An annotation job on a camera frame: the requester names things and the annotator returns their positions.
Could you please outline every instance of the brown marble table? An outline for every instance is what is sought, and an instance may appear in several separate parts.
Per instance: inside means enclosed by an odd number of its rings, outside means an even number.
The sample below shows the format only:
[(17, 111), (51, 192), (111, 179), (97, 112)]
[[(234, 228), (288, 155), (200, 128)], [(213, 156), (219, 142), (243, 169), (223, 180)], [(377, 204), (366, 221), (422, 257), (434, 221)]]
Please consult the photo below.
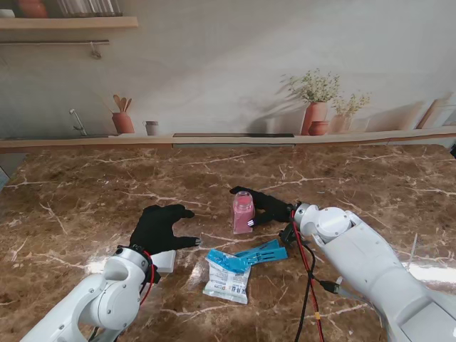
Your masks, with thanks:
[[(456, 162), (438, 146), (272, 147), (44, 151), (29, 155), (0, 193), (0, 336), (19, 340), (84, 276), (128, 243), (142, 209), (182, 203), (196, 213), (177, 235), (203, 244), (178, 251), (126, 341), (292, 341), (307, 280), (297, 248), (250, 274), (247, 305), (202, 294), (211, 248), (237, 252), (276, 238), (283, 224), (232, 234), (230, 187), (339, 206), (380, 232), (410, 272), (456, 294)], [(316, 275), (338, 274), (316, 252)], [(365, 304), (316, 286), (327, 341), (386, 341)], [(302, 341), (318, 341), (312, 305)]]

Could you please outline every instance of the pink bottle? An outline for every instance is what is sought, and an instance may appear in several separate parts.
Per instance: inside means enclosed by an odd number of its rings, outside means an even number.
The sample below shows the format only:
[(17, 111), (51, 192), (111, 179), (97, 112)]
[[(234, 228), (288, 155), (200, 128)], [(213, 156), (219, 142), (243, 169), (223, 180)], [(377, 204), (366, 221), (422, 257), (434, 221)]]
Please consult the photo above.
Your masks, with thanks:
[(239, 191), (233, 202), (233, 232), (235, 234), (251, 233), (253, 228), (247, 222), (254, 218), (255, 207), (252, 195), (247, 191)]

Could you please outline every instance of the wooden shelf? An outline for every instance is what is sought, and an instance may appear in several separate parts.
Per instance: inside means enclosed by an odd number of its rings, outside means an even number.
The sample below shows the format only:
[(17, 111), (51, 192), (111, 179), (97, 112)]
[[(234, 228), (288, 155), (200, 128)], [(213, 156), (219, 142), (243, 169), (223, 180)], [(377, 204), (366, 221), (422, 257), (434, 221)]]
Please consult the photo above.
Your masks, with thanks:
[(70, 19), (0, 19), (0, 30), (126, 29), (138, 27), (135, 16)]
[(388, 132), (371, 132), (357, 134), (321, 135), (321, 136), (296, 136), (294, 138), (250, 138), (250, 137), (187, 137), (174, 138), (172, 135), (160, 137), (124, 138), (75, 138), (67, 140), (2, 140), (0, 139), (0, 152), (30, 152), (43, 148), (62, 147), (172, 147), (173, 145), (190, 144), (264, 144), (264, 145), (362, 145), (370, 143), (391, 143), (395, 141), (424, 140), (433, 138), (456, 137), (456, 126), (427, 128), (422, 130), (393, 130)]

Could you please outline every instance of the vase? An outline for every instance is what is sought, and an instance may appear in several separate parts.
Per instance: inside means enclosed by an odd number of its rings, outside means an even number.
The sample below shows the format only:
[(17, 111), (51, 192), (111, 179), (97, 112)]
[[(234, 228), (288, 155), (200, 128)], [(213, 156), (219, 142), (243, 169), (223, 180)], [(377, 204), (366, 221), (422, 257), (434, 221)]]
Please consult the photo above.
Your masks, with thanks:
[(328, 134), (340, 134), (348, 131), (351, 124), (351, 117), (336, 115), (329, 123)]
[(324, 121), (328, 112), (326, 102), (312, 102), (306, 109), (301, 135), (309, 135), (309, 128), (313, 121)]
[(135, 129), (127, 113), (113, 113), (113, 122), (117, 133), (134, 133)]
[(48, 18), (48, 12), (41, 0), (19, 0), (19, 7), (26, 18)]
[(329, 121), (313, 121), (309, 128), (309, 135), (324, 135), (328, 130)]

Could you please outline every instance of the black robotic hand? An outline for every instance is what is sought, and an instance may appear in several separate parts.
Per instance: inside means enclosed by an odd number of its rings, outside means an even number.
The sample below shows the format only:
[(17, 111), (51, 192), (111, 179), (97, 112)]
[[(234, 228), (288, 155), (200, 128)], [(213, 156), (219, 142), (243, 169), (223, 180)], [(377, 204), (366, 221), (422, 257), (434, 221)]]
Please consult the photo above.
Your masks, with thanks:
[(172, 225), (182, 218), (194, 217), (194, 212), (183, 205), (160, 207), (153, 205), (142, 212), (136, 229), (131, 235), (130, 246), (142, 247), (149, 254), (158, 254), (176, 249), (195, 247), (201, 244), (197, 237), (175, 237)]
[(246, 187), (233, 187), (229, 192), (237, 194), (239, 191), (249, 192), (254, 200), (255, 209), (262, 209), (264, 212), (257, 213), (249, 226), (254, 227), (263, 223), (276, 220), (278, 222), (289, 222), (290, 213), (293, 209), (292, 204), (282, 202), (280, 199), (264, 194), (263, 192), (257, 192)]

